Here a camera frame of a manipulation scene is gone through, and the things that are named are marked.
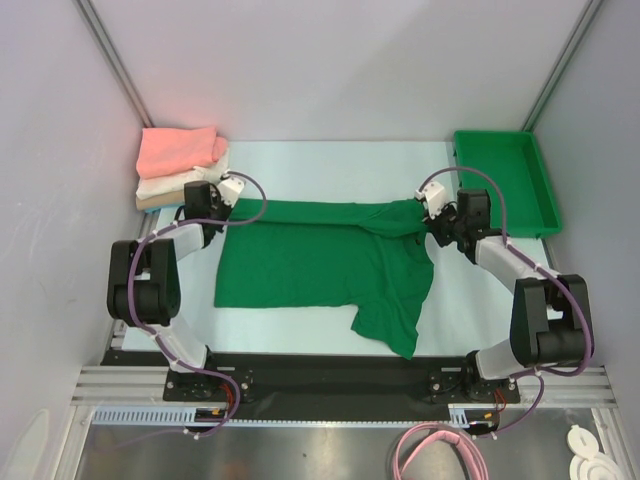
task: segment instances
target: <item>brown towel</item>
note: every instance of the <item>brown towel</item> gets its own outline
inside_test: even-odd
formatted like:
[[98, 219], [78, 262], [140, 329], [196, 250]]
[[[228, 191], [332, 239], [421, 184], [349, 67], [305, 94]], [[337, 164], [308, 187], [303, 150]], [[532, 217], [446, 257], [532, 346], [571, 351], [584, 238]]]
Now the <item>brown towel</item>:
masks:
[[178, 192], [163, 193], [155, 197], [140, 200], [136, 197], [136, 208], [138, 210], [150, 210], [152, 208], [166, 207], [167, 205], [180, 205], [184, 203], [184, 190]]

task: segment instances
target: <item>reflective metal surface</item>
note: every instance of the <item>reflective metal surface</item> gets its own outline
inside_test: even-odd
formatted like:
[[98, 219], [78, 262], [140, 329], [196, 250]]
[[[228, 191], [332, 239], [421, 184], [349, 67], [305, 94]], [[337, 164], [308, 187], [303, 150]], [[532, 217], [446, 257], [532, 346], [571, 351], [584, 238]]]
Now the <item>reflective metal surface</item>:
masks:
[[[572, 454], [565, 436], [576, 423], [597, 435], [590, 410], [545, 409], [498, 440], [478, 440], [491, 478], [566, 480]], [[167, 434], [113, 450], [119, 442], [153, 431], [149, 427], [93, 426], [76, 480], [384, 480], [391, 478], [391, 451], [404, 430], [225, 427], [199, 441]], [[405, 478], [466, 477], [454, 451], [436, 444], [420, 453]]]

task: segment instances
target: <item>stack of towels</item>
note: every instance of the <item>stack of towels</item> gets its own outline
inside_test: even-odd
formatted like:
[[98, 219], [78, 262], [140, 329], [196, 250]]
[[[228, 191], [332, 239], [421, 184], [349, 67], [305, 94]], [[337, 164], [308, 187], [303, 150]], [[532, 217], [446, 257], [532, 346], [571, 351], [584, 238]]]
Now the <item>stack of towels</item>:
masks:
[[138, 210], [152, 212], [184, 203], [184, 184], [218, 183], [229, 169], [229, 142], [214, 127], [197, 130], [145, 128], [136, 170]]

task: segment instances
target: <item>green tray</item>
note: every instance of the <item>green tray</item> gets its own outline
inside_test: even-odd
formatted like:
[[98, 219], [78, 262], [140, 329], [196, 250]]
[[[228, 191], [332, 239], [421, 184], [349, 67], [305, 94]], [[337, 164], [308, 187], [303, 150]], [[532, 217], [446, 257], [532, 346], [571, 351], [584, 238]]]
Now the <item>green tray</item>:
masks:
[[[532, 133], [458, 130], [454, 143], [458, 165], [481, 170], [502, 190], [510, 235], [544, 238], [562, 230], [547, 170]], [[499, 228], [500, 201], [489, 183], [470, 172], [458, 173], [462, 187], [489, 191], [491, 226]]]

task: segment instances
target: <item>white table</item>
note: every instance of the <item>white table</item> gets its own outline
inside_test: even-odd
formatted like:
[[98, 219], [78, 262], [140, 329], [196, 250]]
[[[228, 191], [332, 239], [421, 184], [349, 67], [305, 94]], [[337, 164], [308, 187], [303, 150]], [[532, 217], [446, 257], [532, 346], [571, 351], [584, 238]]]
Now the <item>white table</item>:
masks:
[[[230, 162], [233, 170], [258, 180], [274, 200], [380, 203], [412, 197], [427, 175], [452, 165], [453, 158], [451, 145], [444, 142], [232, 142]], [[448, 174], [439, 178], [452, 192], [454, 179]], [[251, 187], [243, 195], [258, 197]], [[168, 224], [174, 212], [163, 209], [158, 225]], [[224, 237], [216, 236], [209, 247], [179, 263], [181, 311], [212, 351], [394, 355], [386, 344], [351, 331], [355, 306], [214, 308]], [[546, 264], [540, 240], [515, 243]], [[441, 249], [428, 235], [426, 249], [435, 276], [417, 325], [416, 355], [465, 355], [507, 338], [511, 294], [455, 245]], [[129, 329], [123, 349], [156, 347]]]

